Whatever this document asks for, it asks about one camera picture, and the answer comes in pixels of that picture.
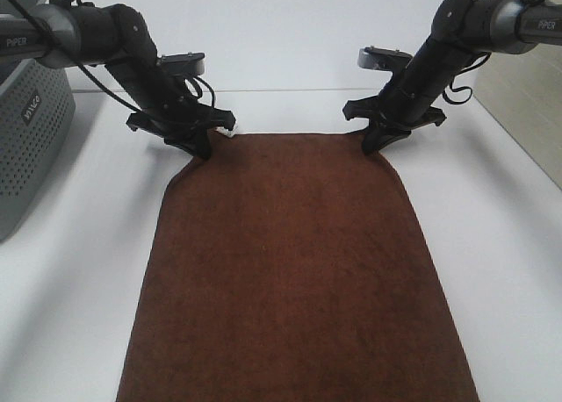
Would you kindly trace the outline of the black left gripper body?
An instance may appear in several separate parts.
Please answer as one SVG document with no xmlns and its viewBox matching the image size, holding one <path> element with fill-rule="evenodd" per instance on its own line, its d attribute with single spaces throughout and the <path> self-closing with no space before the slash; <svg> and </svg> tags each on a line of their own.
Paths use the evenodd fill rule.
<svg viewBox="0 0 562 402">
<path fill-rule="evenodd" d="M 154 129 L 163 138 L 189 138 L 198 129 L 235 125 L 231 111 L 199 101 L 201 75 L 169 75 L 156 65 L 159 58 L 127 56 L 104 65 L 148 119 L 147 130 Z"/>
</svg>

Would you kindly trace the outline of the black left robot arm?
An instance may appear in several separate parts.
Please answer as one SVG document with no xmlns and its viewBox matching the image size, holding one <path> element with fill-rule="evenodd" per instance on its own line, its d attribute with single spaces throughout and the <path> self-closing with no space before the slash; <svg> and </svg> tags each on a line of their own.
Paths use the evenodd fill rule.
<svg viewBox="0 0 562 402">
<path fill-rule="evenodd" d="M 167 145 L 202 159 L 208 132 L 232 130 L 231 111 L 200 101 L 204 54 L 161 56 L 142 15 L 124 4 L 63 7 L 40 4 L 27 17 L 1 20 L 1 61 L 34 59 L 47 68 L 102 65 L 137 107 L 127 120 Z"/>
</svg>

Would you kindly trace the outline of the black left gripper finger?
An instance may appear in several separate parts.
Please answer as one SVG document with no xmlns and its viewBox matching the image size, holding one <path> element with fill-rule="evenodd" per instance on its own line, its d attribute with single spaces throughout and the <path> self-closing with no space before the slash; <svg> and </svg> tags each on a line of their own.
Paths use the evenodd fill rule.
<svg viewBox="0 0 562 402">
<path fill-rule="evenodd" d="M 168 137 L 165 138 L 164 143 L 168 146 L 172 146 L 183 150 L 185 153 L 194 156 L 194 157 L 201 157 L 201 151 L 199 148 L 199 139 L 197 136 L 185 138 L 173 138 Z"/>
<path fill-rule="evenodd" d="M 206 129 L 198 129 L 194 132 L 191 140 L 193 156 L 203 160 L 209 160 L 212 156 L 212 145 Z"/>
</svg>

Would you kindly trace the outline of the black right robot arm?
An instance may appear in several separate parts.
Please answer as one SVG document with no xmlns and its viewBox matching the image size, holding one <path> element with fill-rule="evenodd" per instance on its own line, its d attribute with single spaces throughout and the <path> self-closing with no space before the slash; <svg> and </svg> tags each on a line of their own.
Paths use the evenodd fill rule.
<svg viewBox="0 0 562 402">
<path fill-rule="evenodd" d="M 362 150 L 379 151 L 421 126 L 441 125 L 434 107 L 455 77 L 492 53 L 525 54 L 538 44 L 561 43 L 561 7 L 547 0 L 444 0 L 430 35 L 415 55 L 364 47 L 361 68 L 387 71 L 391 79 L 374 97 L 350 100 L 346 119 L 365 118 Z"/>
</svg>

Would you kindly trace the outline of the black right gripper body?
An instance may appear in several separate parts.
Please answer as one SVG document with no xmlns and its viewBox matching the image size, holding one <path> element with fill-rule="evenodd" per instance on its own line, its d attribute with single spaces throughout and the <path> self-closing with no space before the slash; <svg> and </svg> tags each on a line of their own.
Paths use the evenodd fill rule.
<svg viewBox="0 0 562 402">
<path fill-rule="evenodd" d="M 412 131 L 444 89 L 444 43 L 429 37 L 413 59 L 374 97 L 350 100 L 343 107 L 347 120 L 367 118 L 386 130 Z"/>
</svg>

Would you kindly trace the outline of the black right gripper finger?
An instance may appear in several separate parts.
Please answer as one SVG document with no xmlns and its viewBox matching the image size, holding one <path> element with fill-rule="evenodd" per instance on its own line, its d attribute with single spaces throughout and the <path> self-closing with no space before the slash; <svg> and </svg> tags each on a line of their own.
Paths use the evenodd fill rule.
<svg viewBox="0 0 562 402">
<path fill-rule="evenodd" d="M 364 153 L 378 152 L 385 146 L 385 124 L 372 120 L 364 130 L 361 144 Z"/>
<path fill-rule="evenodd" d="M 368 135 L 368 153 L 374 153 L 393 144 L 398 140 L 404 140 L 411 135 L 410 131 L 401 130 L 377 130 Z"/>
</svg>

